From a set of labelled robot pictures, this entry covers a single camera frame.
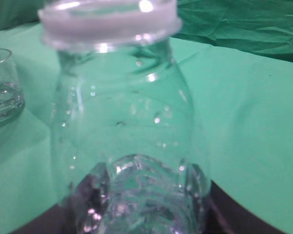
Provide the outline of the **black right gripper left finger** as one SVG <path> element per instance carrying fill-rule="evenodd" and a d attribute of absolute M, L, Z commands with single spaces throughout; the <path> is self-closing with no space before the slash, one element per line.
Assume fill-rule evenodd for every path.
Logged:
<path fill-rule="evenodd" d="M 17 229 L 18 234 L 70 234 L 64 224 L 64 210 L 54 205 Z"/>

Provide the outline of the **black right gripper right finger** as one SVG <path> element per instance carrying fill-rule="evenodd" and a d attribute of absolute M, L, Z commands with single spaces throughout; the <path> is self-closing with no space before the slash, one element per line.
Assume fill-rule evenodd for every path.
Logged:
<path fill-rule="evenodd" d="M 293 234 L 293 209 L 286 202 L 247 193 L 250 202 L 236 201 L 211 183 L 210 234 Z"/>

